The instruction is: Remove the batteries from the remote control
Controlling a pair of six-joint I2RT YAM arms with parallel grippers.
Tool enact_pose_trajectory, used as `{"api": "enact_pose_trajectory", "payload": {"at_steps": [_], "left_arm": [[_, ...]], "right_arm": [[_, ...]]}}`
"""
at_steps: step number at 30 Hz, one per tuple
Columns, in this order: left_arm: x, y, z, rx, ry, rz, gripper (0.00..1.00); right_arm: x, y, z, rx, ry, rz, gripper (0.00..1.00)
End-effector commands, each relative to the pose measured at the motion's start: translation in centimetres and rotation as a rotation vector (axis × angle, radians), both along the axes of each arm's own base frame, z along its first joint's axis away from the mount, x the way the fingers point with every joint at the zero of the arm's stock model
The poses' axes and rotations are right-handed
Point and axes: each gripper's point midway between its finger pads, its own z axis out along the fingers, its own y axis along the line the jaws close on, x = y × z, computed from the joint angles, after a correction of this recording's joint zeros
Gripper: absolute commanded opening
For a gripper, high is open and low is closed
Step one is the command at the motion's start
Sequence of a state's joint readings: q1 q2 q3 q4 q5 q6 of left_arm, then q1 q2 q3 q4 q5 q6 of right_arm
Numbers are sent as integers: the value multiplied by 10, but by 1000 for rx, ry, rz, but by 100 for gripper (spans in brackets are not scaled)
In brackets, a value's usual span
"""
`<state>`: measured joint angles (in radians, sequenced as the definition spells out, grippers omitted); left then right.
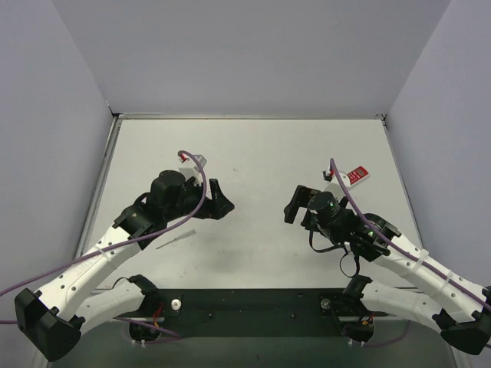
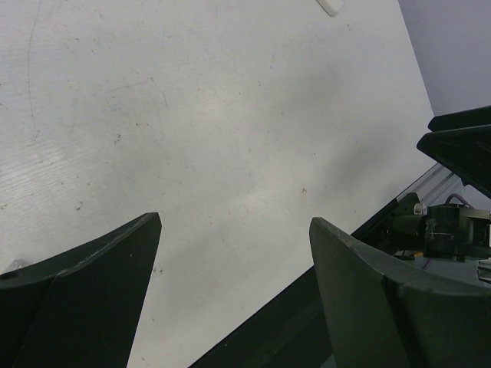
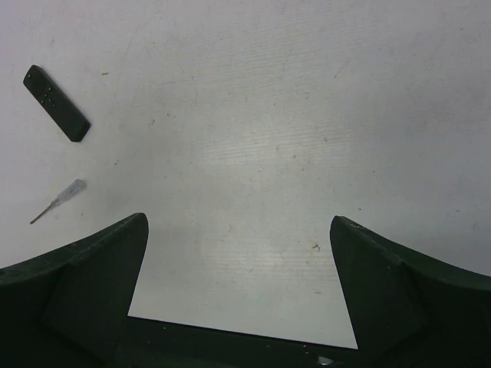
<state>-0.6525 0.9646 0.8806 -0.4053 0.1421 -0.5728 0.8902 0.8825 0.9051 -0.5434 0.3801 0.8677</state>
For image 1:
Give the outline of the white red remote control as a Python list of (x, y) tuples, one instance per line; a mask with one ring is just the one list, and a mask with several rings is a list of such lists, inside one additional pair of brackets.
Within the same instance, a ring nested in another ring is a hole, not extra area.
[(352, 187), (362, 183), (369, 176), (370, 176), (370, 173), (363, 166), (358, 166), (357, 168), (351, 170), (350, 172), (343, 173), (341, 175), (344, 184), (348, 188), (352, 188)]

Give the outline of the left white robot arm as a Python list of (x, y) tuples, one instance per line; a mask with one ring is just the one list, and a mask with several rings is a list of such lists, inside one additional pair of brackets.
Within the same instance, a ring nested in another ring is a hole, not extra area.
[(83, 334), (130, 311), (157, 308), (157, 287), (141, 275), (93, 296), (92, 291), (125, 261), (140, 253), (177, 219), (220, 220), (234, 204), (217, 179), (204, 182), (188, 169), (165, 170), (150, 191), (126, 207), (99, 242), (36, 291), (15, 297), (18, 329), (50, 362), (67, 355)]

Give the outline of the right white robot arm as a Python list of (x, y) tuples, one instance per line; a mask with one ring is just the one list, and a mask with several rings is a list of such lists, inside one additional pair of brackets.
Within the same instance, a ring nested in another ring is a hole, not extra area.
[(332, 192), (298, 186), (284, 209), (285, 222), (292, 224), (300, 208), (306, 210), (301, 224), (309, 234), (330, 241), (325, 252), (352, 253), (354, 261), (373, 262), (417, 289), (389, 287), (355, 273), (343, 291), (343, 302), (418, 322), (470, 355), (490, 347), (489, 287), (442, 266), (385, 219), (362, 213), (350, 195), (337, 199)]

